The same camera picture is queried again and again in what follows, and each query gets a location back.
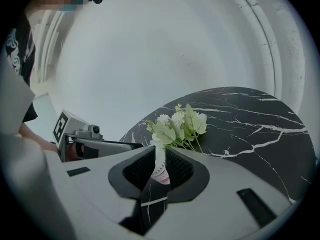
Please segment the round table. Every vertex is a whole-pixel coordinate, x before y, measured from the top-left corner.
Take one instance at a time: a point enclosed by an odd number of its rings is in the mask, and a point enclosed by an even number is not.
[[[182,108],[190,104],[194,111],[207,115],[206,133],[198,138],[205,154],[243,166],[282,192],[291,203],[304,196],[316,172],[311,138],[287,105],[259,90],[219,87],[177,98],[139,121],[120,141],[148,146],[152,135],[146,121],[155,122],[161,114],[171,117],[177,104]],[[162,199],[169,189],[150,180],[145,194],[142,192],[141,203],[160,200],[145,206],[153,210],[148,210],[146,218],[150,226],[150,216],[164,212]]]

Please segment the hand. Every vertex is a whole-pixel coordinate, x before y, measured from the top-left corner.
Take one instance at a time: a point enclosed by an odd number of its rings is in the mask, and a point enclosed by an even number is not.
[[[81,145],[81,150],[84,152],[85,145]],[[68,161],[75,161],[78,158],[76,151],[76,143],[71,143],[66,146],[66,156]]]

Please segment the person's arm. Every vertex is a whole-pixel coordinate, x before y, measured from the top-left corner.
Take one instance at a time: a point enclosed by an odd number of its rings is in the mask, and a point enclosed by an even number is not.
[[[19,133],[23,138],[28,138],[38,143],[42,150],[50,150],[57,153],[57,146],[35,134],[25,123],[21,124]]]

